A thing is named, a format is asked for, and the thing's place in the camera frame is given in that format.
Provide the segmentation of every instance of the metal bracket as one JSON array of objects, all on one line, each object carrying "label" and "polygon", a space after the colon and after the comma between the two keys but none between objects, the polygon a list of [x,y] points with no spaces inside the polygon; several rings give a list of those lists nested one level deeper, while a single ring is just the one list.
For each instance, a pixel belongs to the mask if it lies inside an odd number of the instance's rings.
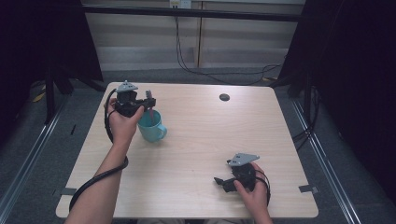
[{"label": "metal bracket", "polygon": [[237,153],[235,156],[233,156],[233,159],[228,161],[228,164],[230,166],[242,166],[247,163],[250,163],[251,161],[258,160],[260,156],[257,155],[250,155],[246,153]]}]

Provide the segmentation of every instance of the power cable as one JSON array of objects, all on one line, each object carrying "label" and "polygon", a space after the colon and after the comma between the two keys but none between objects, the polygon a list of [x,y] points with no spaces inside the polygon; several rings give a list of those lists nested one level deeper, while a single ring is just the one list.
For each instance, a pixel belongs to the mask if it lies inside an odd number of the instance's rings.
[{"label": "power cable", "polygon": [[[275,68],[277,68],[279,66],[282,66],[282,64],[268,64],[268,65],[264,66],[264,68],[260,72],[252,72],[252,73],[235,73],[235,72],[231,72],[231,73],[203,73],[203,72],[192,71],[185,64],[182,53],[181,53],[180,35],[179,35],[179,28],[178,28],[178,17],[175,17],[175,23],[176,23],[176,30],[177,30],[177,62],[178,62],[178,65],[186,72],[189,72],[189,73],[192,73],[195,75],[199,75],[199,76],[210,77],[216,81],[219,81],[221,83],[225,83],[228,85],[251,86],[251,85],[254,85],[254,84],[262,81],[262,79],[264,78],[264,73],[274,70]],[[221,76],[221,75],[228,75],[228,76],[229,75],[261,75],[261,77],[257,80],[252,81],[252,82],[243,83],[243,84],[232,83],[232,82],[228,82],[228,81],[219,79],[217,77],[213,77],[213,76]]]}]

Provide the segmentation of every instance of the table top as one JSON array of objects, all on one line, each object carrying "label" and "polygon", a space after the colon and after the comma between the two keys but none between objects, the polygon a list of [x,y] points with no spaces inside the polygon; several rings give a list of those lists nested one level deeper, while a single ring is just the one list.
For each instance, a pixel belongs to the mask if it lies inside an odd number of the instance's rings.
[{"label": "table top", "polygon": [[[318,208],[276,99],[267,87],[133,83],[137,99],[151,90],[154,109],[168,133],[149,143],[136,132],[123,170],[115,218],[251,218],[237,192],[226,193],[214,177],[232,178],[226,163],[236,153],[255,162],[271,183],[271,217],[315,217]],[[110,83],[93,119],[67,188],[92,178],[111,147],[103,104],[120,82]],[[219,96],[226,93],[229,101]],[[56,214],[67,217],[71,196]]]}]

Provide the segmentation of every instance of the gray floor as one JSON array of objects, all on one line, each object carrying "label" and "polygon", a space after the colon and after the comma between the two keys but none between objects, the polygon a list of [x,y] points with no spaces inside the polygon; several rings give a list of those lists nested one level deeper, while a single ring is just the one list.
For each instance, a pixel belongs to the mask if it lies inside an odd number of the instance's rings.
[{"label": "gray floor", "polygon": [[[218,68],[204,71],[227,73],[257,70],[257,68]],[[276,77],[278,72],[279,68],[265,76]],[[223,84],[211,77],[194,75],[181,69],[107,71],[104,72],[104,78],[104,86],[109,82],[123,81],[124,79],[132,82]],[[221,75],[216,78],[233,84],[247,84],[260,80],[261,75]],[[268,84],[269,82],[261,81],[255,85],[266,86]],[[72,95],[65,98],[65,107],[59,121],[38,156],[34,169],[23,185],[21,194],[13,205],[6,223],[63,223],[63,220],[55,215],[60,198],[54,192],[65,186],[103,97],[102,92],[94,91],[76,80],[73,80],[73,85],[76,89]],[[290,135],[294,136],[301,132],[303,127],[298,120],[291,99],[287,95],[287,88],[276,88],[276,96],[290,129]],[[31,98],[34,98],[38,91],[39,88],[32,89]],[[62,99],[63,97],[57,94],[57,102],[61,102]],[[45,102],[31,103],[31,101],[27,101],[9,141],[0,150],[0,195],[4,196],[11,185],[39,136],[44,120]],[[356,160],[347,143],[339,138],[332,118],[323,105],[320,106],[315,133],[346,190],[347,196],[356,208],[361,223],[396,223],[394,204],[389,201],[373,177]],[[275,219],[275,223],[348,223],[313,148],[306,143],[299,151],[299,156],[308,182],[318,189],[318,193],[314,196],[319,215],[310,219]],[[114,220],[114,223],[129,222],[130,220]]]}]

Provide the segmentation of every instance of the black curtain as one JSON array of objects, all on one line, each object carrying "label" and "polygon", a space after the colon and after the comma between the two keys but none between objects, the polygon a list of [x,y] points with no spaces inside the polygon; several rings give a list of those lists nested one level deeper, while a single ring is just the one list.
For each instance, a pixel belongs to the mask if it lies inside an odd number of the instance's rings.
[{"label": "black curtain", "polygon": [[32,83],[44,80],[50,66],[56,76],[103,80],[85,13],[78,6],[78,0],[2,1],[0,100],[7,103],[0,113],[0,140],[7,139]]}]

